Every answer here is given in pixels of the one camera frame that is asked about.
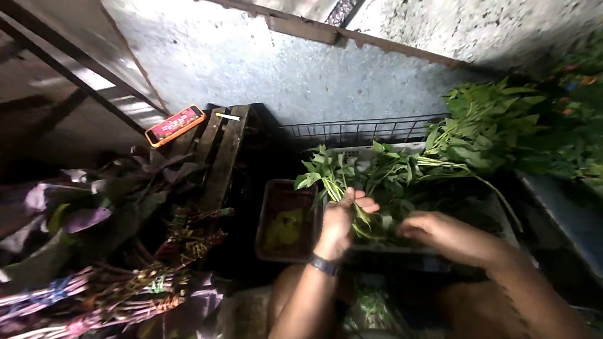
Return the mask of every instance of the rusty metal edge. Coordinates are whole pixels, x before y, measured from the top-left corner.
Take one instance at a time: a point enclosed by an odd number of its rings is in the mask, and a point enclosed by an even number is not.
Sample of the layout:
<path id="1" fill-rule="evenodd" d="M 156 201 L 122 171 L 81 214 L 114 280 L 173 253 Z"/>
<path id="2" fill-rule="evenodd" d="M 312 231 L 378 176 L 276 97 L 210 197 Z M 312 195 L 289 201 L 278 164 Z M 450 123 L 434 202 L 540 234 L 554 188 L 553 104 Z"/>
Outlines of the rusty metal edge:
<path id="1" fill-rule="evenodd" d="M 125 36 L 119 30 L 119 27 L 117 26 L 117 22 L 115 22 L 115 20 L 113 19 L 113 17 L 111 15 L 109 15 L 109 12 L 107 11 L 107 9 L 105 8 L 105 5 L 103 4 L 103 0 L 98 0 L 98 3 L 101 6 L 101 12 L 107 18 L 107 20 L 111 24 L 111 27 L 113 27 L 113 29 L 115 30 L 115 32 L 117 33 L 117 35 L 119 36 L 119 38 L 124 43 L 126 49 L 128 50 L 128 53 L 130 53 L 130 56 L 132 56 L 132 59 L 134 60 L 134 63 L 136 64 L 136 67 L 138 67 L 138 70 L 140 70 L 140 73 L 142 74 L 142 77 L 145 79 L 145 81 L 147 82 L 147 84 L 151 88 L 151 91 L 153 91 L 153 94 L 155 94 L 155 97 L 157 98 L 157 100 L 159 100 L 159 103 L 161 104 L 161 107 L 163 107 L 163 109 L 169 115 L 169 109 L 168 109 L 168 106 L 165 104 L 165 100 L 163 100 L 163 98 L 159 95 L 159 92 L 157 91 L 157 89 L 155 88 L 155 86 L 153 86 L 153 84 L 151 83 L 151 80 L 149 79 L 147 71 L 142 67 L 142 64 L 140 63 L 140 61 L 138 60 L 138 58 L 134 55 L 134 52 L 132 51 L 132 48 L 130 47 L 130 44 L 128 43 L 128 40 L 126 40 Z"/>

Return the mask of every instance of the phone screen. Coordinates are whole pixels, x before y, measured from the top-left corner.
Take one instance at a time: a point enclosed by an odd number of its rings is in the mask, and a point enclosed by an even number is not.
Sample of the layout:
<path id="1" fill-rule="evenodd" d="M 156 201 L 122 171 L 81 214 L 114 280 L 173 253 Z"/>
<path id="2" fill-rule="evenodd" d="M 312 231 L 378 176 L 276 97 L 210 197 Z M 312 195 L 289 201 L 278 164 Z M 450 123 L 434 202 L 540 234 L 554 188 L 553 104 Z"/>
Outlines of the phone screen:
<path id="1" fill-rule="evenodd" d="M 148 130 L 147 135 L 151 142 L 156 144 L 157 142 L 179 131 L 181 128 L 193 123 L 201 116 L 203 116 L 203 112 L 199 108 L 196 106 L 190 106 L 189 108 L 170 116 L 162 123 Z"/>

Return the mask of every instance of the person's left hand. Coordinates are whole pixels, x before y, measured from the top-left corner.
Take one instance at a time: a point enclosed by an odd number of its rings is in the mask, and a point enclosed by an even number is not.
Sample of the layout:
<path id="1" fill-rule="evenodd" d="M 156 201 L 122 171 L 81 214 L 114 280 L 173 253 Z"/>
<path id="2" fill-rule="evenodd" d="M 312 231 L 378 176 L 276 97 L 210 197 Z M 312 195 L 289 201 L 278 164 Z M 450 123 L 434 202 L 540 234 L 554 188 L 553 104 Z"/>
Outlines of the person's left hand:
<path id="1" fill-rule="evenodd" d="M 314 248 L 314 254 L 323 259 L 336 261 L 341 259 L 350 248 L 352 240 L 349 235 L 352 228 L 354 202 L 367 213 L 379 210 L 379 205 L 363 191 L 348 187 L 341 201 L 338 203 L 331 201 L 327 204 L 324 210 L 323 231 Z"/>

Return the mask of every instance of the cigarette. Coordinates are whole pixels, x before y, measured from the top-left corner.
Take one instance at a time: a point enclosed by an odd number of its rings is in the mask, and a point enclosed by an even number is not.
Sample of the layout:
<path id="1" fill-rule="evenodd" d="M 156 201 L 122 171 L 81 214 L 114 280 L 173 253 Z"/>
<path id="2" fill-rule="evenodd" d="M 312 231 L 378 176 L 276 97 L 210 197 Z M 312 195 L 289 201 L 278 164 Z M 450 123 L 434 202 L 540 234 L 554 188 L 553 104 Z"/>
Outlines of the cigarette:
<path id="1" fill-rule="evenodd" d="M 222 113 L 216 113 L 216 115 L 221 116 L 222 118 L 226 118 L 226 119 L 241 121 L 240 117 L 234 116 L 234 115 L 228 115 L 228 114 L 222 114 Z"/>

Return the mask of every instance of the brown plastic basket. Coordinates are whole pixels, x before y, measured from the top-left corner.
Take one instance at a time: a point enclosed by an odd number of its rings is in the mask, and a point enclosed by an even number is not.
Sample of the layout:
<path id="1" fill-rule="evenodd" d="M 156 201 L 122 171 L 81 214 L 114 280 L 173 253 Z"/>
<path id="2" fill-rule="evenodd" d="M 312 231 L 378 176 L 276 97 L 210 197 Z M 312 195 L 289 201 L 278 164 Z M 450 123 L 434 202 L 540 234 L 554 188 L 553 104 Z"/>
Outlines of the brown plastic basket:
<path id="1" fill-rule="evenodd" d="M 312 202 L 318 194 L 318 186 L 313 185 L 306 189 L 293 189 L 295 180 L 272 179 L 266 182 L 264 189 L 264 202 L 260 213 L 260 222 L 256 233 L 256 254 L 265 261 L 304 263 L 308 262 L 312 249 L 316 244 L 319 226 L 319 209 L 311 211 Z M 302 208 L 310 213 L 310 217 L 301 227 L 299 240 L 286 250 L 267 251 L 264 249 L 266 231 L 270 222 L 280 213 Z"/>

